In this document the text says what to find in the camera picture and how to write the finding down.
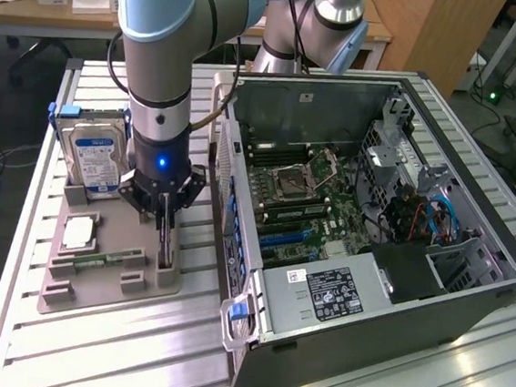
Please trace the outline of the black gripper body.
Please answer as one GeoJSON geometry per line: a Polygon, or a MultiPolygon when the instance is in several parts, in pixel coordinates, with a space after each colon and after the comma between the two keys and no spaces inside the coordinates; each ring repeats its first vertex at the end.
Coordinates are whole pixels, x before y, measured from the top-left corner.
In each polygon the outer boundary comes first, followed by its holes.
{"type": "Polygon", "coordinates": [[[189,177],[189,132],[168,141],[156,141],[133,130],[134,177],[132,184],[137,209],[155,211],[162,194],[169,194],[169,214],[177,209],[177,190],[189,177]]]}

